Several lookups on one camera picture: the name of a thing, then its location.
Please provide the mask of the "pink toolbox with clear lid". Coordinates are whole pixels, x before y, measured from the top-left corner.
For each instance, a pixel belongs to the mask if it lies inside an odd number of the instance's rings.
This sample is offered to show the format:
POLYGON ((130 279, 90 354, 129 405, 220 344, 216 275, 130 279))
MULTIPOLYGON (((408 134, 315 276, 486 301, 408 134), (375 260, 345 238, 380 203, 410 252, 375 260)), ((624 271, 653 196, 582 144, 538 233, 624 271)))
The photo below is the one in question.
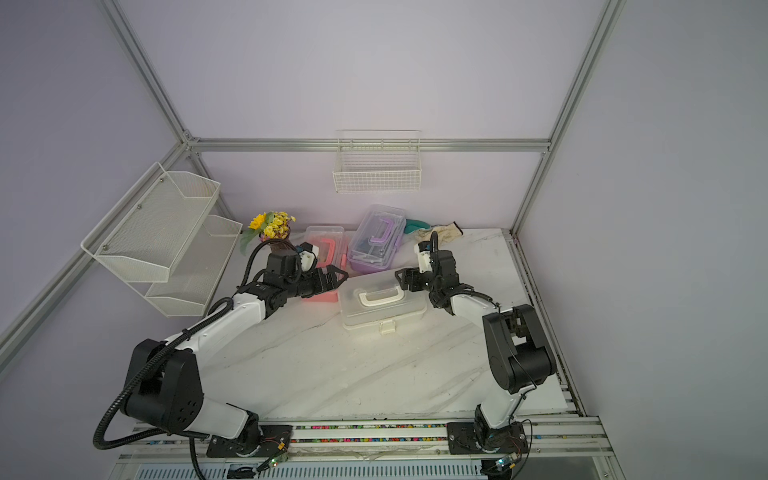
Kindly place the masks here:
POLYGON ((304 240, 319 248, 318 267, 333 265, 347 270, 348 241, 342 226, 309 226, 305 231, 304 240))

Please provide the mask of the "white toolbox with clear lid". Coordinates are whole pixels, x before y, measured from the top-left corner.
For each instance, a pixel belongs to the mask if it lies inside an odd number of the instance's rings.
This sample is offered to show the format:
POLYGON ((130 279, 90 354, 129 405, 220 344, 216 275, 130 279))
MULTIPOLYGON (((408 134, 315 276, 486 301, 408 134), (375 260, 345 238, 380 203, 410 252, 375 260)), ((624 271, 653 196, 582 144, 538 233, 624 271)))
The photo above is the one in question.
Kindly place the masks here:
POLYGON ((403 321, 422 318, 428 309, 427 293, 406 290, 394 270, 346 280, 338 300, 345 329, 376 328, 381 335, 395 332, 403 321))

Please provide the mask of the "purple toolbox with clear lid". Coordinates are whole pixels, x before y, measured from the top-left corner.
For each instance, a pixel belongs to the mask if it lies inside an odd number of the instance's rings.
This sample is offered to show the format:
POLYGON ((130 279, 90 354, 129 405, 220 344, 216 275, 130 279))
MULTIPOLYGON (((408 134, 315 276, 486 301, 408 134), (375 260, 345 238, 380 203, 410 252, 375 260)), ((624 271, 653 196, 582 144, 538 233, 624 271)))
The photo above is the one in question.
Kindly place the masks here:
POLYGON ((389 270, 405 225, 403 209, 372 205, 348 244, 348 265, 361 274, 389 270))

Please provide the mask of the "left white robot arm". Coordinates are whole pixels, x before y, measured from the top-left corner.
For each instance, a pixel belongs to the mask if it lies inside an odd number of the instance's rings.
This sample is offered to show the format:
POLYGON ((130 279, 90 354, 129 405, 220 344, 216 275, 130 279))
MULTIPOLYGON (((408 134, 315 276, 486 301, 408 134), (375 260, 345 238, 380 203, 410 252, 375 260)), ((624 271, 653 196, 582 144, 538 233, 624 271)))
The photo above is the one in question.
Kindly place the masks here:
POLYGON ((207 439, 236 456, 263 450, 268 439, 257 413, 206 396, 200 369, 246 330, 273 316, 293 298, 337 290, 347 271, 318 264, 318 247, 280 241, 264 269, 254 272, 249 256, 240 285, 217 300, 203 318, 162 341, 146 339, 133 350, 126 379, 99 420, 92 444, 117 449, 158 435, 188 441, 198 478, 204 476, 196 443, 207 439))

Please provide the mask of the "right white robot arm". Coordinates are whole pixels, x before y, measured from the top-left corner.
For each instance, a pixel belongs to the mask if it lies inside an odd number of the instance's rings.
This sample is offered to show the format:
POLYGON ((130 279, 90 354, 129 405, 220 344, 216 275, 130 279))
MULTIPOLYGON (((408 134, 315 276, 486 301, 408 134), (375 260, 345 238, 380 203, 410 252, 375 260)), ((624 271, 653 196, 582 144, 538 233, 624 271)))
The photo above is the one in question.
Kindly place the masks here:
POLYGON ((415 247, 418 265, 397 270, 399 287, 426 292, 435 309, 458 316, 483 331, 489 370, 498 388, 475 408, 470 422, 446 425, 449 452, 509 454, 514 462, 529 454, 533 429, 517 418, 533 391, 556 374, 557 360, 535 308, 501 307, 491 296, 460 280, 453 253, 439 247, 439 235, 415 247))

